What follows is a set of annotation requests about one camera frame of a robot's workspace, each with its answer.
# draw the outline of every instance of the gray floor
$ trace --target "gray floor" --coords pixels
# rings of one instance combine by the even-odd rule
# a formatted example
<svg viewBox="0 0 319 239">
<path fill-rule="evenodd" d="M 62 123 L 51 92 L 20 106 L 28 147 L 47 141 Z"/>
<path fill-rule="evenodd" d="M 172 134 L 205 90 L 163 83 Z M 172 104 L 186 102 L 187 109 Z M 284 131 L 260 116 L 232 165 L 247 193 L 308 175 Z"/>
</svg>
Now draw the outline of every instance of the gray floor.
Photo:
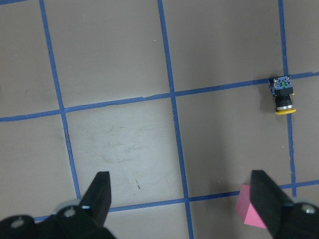
<svg viewBox="0 0 319 239">
<path fill-rule="evenodd" d="M 269 239 L 234 209 L 252 169 L 319 204 L 319 2 L 281 3 L 0 1 L 0 219 L 106 170 L 119 239 Z"/>
</svg>

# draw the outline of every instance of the blue grid line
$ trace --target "blue grid line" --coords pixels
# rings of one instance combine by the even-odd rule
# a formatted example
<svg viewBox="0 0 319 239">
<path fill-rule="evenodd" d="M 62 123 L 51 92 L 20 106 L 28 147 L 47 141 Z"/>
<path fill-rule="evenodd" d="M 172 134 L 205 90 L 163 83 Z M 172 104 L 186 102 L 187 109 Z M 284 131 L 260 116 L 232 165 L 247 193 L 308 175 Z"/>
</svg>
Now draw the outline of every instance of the blue grid line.
<svg viewBox="0 0 319 239">
<path fill-rule="evenodd" d="M 60 114 L 60 110 L 45 111 L 45 112 L 34 113 L 34 114 L 29 114 L 29 115 L 3 117 L 3 118 L 0 118 L 0 122 L 28 120 L 28 119 L 34 119 L 34 118 L 40 118 L 40 117 L 46 117 L 46 116 L 53 116 L 53 115 L 59 115 L 59 114 Z"/>
<path fill-rule="evenodd" d="M 308 77 L 314 77 L 314 76 L 319 76 L 319 72 L 305 72 L 305 73 L 293 74 L 291 75 L 291 79 L 297 80 L 300 78 L 308 78 Z M 251 81 L 230 83 L 230 84 L 225 84 L 220 86 L 204 87 L 199 89 L 177 91 L 172 93 L 163 93 L 163 94 L 157 94 L 157 95 L 153 95 L 149 97 L 135 97 L 135 98 L 106 101 L 106 102 L 93 103 L 93 104 L 87 104 L 87 105 L 81 105 L 81 106 L 72 106 L 72 107 L 64 108 L 64 111 L 66 113 L 69 113 L 74 111 L 83 111 L 88 109 L 101 108 L 101 107 L 106 107 L 111 105 L 123 105 L 123 104 L 138 103 L 143 101 L 166 99 L 166 98 L 170 98 L 171 96 L 179 97 L 179 96 L 187 96 L 187 95 L 201 94 L 201 93 L 214 92 L 214 91 L 223 91 L 223 90 L 229 90 L 229 89 L 234 89 L 239 87 L 268 84 L 269 83 L 268 79 L 269 78 L 257 79 L 257 80 L 251 80 Z M 34 114 L 22 115 L 22 116 L 3 117 L 3 118 L 0 118 L 0 122 L 28 120 L 28 119 L 34 119 L 34 118 L 45 117 L 50 115 L 58 115 L 58 114 L 60 114 L 60 110 L 53 110 L 53 111 L 40 112 L 40 113 L 34 113 Z"/>
<path fill-rule="evenodd" d="M 6 4 L 16 3 L 20 1 L 27 1 L 27 0 L 0 0 L 0 5 L 6 5 Z"/>
<path fill-rule="evenodd" d="M 278 0 L 279 10 L 279 22 L 280 22 L 280 34 L 281 34 L 281 48 L 283 58 L 283 71 L 284 75 L 289 74 L 288 62 L 287 62 L 287 48 L 286 48 L 286 34 L 285 34 L 285 12 L 283 0 Z M 291 183 L 293 196 L 297 196 L 296 189 L 296 169 L 294 162 L 294 142 L 293 142 L 293 123 L 291 114 L 287 115 L 287 131 L 288 131 L 288 143 L 289 143 L 289 157 L 290 157 L 290 171 L 291 171 Z"/>
<path fill-rule="evenodd" d="M 49 26 L 48 26 L 48 21 L 47 21 L 46 12 L 45 12 L 44 1 L 39 0 L 39 4 L 40 4 L 44 33 L 45 33 L 46 45 L 47 45 L 48 51 L 49 51 L 49 59 L 50 59 L 51 71 L 52 71 L 52 76 L 53 76 L 53 81 L 54 81 L 54 87 L 55 87 L 55 91 L 56 91 L 57 100 L 59 103 L 59 109 L 60 109 L 61 119 L 62 119 L 63 128 L 64 128 L 66 146 L 67 146 L 67 150 L 68 150 L 68 154 L 69 154 L 69 162 L 70 162 L 70 168 L 71 168 L 71 173 L 72 173 L 75 194 L 76 194 L 76 198 L 80 199 L 81 193 L 80 193 L 80 188 L 79 188 L 79 182 L 78 182 L 77 175 L 76 175 L 76 169 L 75 169 L 72 147 L 71 147 L 69 131 L 68 131 L 68 123 L 67 123 L 66 114 L 64 111 L 62 94 L 61 94 L 59 79 L 58 79 L 56 66 L 55 66 L 53 48 L 52 48 Z"/>
<path fill-rule="evenodd" d="M 174 120 L 174 127 L 175 127 L 175 136 L 176 136 L 176 143 L 177 143 L 181 181 L 182 181 L 183 193 L 184 193 L 184 198 L 185 198 L 185 210 L 186 210 L 186 219 L 187 219 L 187 226 L 188 226 L 188 235 L 189 235 L 189 239 L 193 239 L 194 233 L 193 233 L 193 225 L 192 225 L 192 221 L 191 221 L 190 205 L 189 205 L 189 201 L 187 200 L 188 199 L 188 189 L 187 189 L 187 181 L 186 181 L 184 156 L 183 156 L 183 150 L 182 150 L 182 144 L 181 144 L 181 138 L 180 138 L 177 104 L 176 104 L 176 97 L 175 97 L 175 95 L 173 95 L 175 93 L 174 80 L 173 80 L 173 70 L 172 70 L 171 60 L 170 60 L 169 44 L 168 44 L 165 14 L 164 14 L 164 7 L 163 7 L 162 0 L 158 0 L 158 8 L 159 8 L 159 19 L 160 19 L 162 38 L 163 38 L 163 45 L 164 45 L 164 51 L 165 51 L 165 61 L 166 61 L 166 68 L 167 68 L 169 92 L 172 93 L 170 100 L 171 100 L 171 107 L 172 107 L 172 112 L 173 112 L 173 120 Z"/>
<path fill-rule="evenodd" d="M 319 180 L 296 183 L 296 187 L 307 187 L 307 186 L 313 186 L 313 185 L 319 185 Z M 284 185 L 280 185 L 279 187 L 281 189 L 290 189 L 292 188 L 292 184 L 284 184 Z M 152 202 L 152 203 L 142 203 L 142 204 L 122 206 L 122 207 L 114 207 L 114 208 L 110 208 L 109 212 L 129 211 L 129 210 L 141 209 L 141 208 L 151 208 L 151 207 L 165 206 L 165 205 L 171 205 L 171 204 L 179 204 L 179 203 L 185 203 L 185 201 L 189 201 L 189 202 L 207 201 L 207 200 L 214 200 L 218 198 L 233 197 L 238 195 L 239 195 L 239 191 L 234 191 L 234 192 L 227 192 L 227 193 L 218 193 L 218 194 L 210 194 L 205 196 L 190 197 L 188 199 L 179 198 L 179 199 L 172 199 L 172 200 Z M 43 221 L 47 217 L 48 216 L 35 217 L 34 220 Z"/>
</svg>

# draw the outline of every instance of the tile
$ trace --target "tile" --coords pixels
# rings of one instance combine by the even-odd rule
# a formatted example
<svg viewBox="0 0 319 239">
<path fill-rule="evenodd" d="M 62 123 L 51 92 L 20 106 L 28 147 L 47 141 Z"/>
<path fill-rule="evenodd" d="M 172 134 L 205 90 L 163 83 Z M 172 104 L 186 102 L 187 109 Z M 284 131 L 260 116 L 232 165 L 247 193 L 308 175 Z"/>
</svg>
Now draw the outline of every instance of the tile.
<svg viewBox="0 0 319 239">
<path fill-rule="evenodd" d="M 175 90 L 282 75 L 276 0 L 163 0 Z"/>
<path fill-rule="evenodd" d="M 235 210 L 237 197 L 190 203 L 195 239 L 271 239 L 266 229 L 245 225 Z"/>
<path fill-rule="evenodd" d="M 318 185 L 298 187 L 297 195 L 299 198 L 319 206 L 319 186 Z"/>
<path fill-rule="evenodd" d="M 121 239 L 187 239 L 184 203 L 109 213 L 105 227 Z"/>
<path fill-rule="evenodd" d="M 238 191 L 253 169 L 291 182 L 287 120 L 274 107 L 267 85 L 177 98 L 190 196 Z"/>
<path fill-rule="evenodd" d="M 169 99 L 67 117 L 81 193 L 110 171 L 112 207 L 183 197 Z"/>
<path fill-rule="evenodd" d="M 290 74 L 319 71 L 317 0 L 284 0 L 287 60 Z"/>
<path fill-rule="evenodd" d="M 45 1 L 66 106 L 169 92 L 156 1 Z"/>
<path fill-rule="evenodd" d="M 0 117 L 58 109 L 39 3 L 0 6 Z"/>
<path fill-rule="evenodd" d="M 0 220 L 50 215 L 75 198 L 60 116 L 0 123 Z"/>
<path fill-rule="evenodd" d="M 292 122 L 297 182 L 319 179 L 318 87 L 319 77 L 294 80 L 296 94 L 292 101 L 297 111 Z"/>
</svg>

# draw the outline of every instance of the screw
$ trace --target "screw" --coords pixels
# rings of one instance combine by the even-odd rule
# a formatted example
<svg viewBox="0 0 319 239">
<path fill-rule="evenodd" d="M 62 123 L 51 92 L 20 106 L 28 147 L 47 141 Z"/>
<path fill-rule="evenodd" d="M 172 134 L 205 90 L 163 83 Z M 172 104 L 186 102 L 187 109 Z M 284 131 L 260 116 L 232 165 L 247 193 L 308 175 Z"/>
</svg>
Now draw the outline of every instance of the screw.
<svg viewBox="0 0 319 239">
<path fill-rule="evenodd" d="M 10 227 L 13 229 L 17 229 L 21 227 L 23 224 L 24 224 L 24 220 L 21 217 L 19 217 L 17 220 L 11 223 Z"/>
<path fill-rule="evenodd" d="M 75 215 L 75 210 L 73 207 L 71 207 L 70 209 L 66 210 L 63 215 L 67 218 L 70 218 Z"/>
<path fill-rule="evenodd" d="M 303 204 L 301 209 L 307 214 L 314 214 L 316 212 L 315 208 L 309 204 Z"/>
</svg>

